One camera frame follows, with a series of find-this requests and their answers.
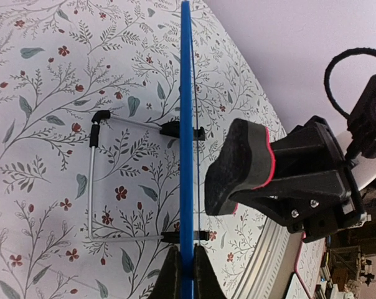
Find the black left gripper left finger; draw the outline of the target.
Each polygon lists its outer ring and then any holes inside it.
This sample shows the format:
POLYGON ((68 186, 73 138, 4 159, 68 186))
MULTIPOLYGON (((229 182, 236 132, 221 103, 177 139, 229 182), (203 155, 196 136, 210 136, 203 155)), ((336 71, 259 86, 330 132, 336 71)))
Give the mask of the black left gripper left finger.
POLYGON ((181 291, 181 253, 177 246, 170 247, 154 288, 153 299, 178 299, 181 291))

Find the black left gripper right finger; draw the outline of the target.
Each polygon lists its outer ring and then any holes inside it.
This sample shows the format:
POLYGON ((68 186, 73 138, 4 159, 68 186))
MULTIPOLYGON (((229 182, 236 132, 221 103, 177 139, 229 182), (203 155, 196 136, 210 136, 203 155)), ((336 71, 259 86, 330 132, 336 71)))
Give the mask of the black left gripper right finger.
POLYGON ((195 299, 226 299, 217 276, 213 270, 205 248, 194 247, 194 298, 195 299))

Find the red whiteboard eraser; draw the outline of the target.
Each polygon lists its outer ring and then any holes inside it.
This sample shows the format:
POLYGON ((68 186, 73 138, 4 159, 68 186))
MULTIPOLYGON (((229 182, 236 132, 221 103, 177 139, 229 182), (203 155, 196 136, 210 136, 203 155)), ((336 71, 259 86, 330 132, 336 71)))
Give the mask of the red whiteboard eraser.
POLYGON ((232 121, 218 158, 205 175, 204 206, 208 216, 232 214, 232 196, 266 186, 276 160, 267 127, 236 118, 232 121))

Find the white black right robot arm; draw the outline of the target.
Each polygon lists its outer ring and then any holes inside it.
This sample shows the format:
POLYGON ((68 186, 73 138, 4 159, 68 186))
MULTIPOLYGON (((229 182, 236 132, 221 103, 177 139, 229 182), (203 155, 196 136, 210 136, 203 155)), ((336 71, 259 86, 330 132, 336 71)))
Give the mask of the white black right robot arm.
POLYGON ((230 199, 252 207, 305 243, 358 228, 370 220, 361 190, 376 178, 376 158, 348 153, 348 131, 334 136, 326 120, 312 117, 270 144, 273 178, 263 187, 245 187, 230 199))

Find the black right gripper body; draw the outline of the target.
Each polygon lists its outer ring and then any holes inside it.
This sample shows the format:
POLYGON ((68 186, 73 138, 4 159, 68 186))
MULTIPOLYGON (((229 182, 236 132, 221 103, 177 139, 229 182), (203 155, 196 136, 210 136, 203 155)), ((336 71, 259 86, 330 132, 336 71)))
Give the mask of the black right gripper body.
MULTIPOLYGON (((323 124, 323 125, 326 125, 328 128, 330 128, 327 121, 319 116, 313 116, 303 126, 312 125, 312 124, 323 124)), ((358 181, 355 180, 355 176, 354 176, 354 168, 359 165, 359 162, 357 160, 357 157, 354 159, 345 158, 345 154, 347 153, 347 147, 350 145, 352 141, 351 133, 348 131, 344 131, 339 135, 335 135, 333 132, 332 134, 334 135, 334 146, 333 146, 333 149, 331 149, 331 154, 333 155, 334 171, 339 172, 341 176, 346 178, 350 185, 350 190, 351 190, 350 204, 352 206, 352 225, 349 227, 352 227, 353 225, 358 224, 361 218, 363 218, 365 214, 364 204, 362 202, 360 192, 359 192, 359 183, 358 181)), ((308 234, 305 231, 300 231, 300 232, 304 232, 305 234, 304 241, 306 243, 309 243, 309 242, 313 242, 315 240, 324 238, 330 234, 335 234, 336 232, 339 232, 341 230, 348 229, 349 227, 336 230, 329 234, 308 234)))

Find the small whiteboard blue frame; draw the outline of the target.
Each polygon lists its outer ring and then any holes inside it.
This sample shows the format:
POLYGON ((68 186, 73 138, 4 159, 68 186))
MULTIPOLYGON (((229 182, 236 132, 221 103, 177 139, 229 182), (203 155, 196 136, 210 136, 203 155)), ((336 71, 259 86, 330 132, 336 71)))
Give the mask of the small whiteboard blue frame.
POLYGON ((181 2, 180 252, 181 298, 194 298, 194 127, 192 123, 192 31, 190 2, 181 2))

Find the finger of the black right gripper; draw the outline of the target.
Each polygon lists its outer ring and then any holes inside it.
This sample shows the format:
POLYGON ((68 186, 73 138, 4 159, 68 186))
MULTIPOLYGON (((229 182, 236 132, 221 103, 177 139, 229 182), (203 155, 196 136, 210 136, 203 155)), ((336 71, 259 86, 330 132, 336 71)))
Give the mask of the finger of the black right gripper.
POLYGON ((272 180, 232 200, 252 207, 291 233, 329 234, 352 225, 349 182, 337 171, 272 180))
POLYGON ((276 174, 313 174, 334 170, 334 135, 323 124, 299 126, 271 143, 276 174))

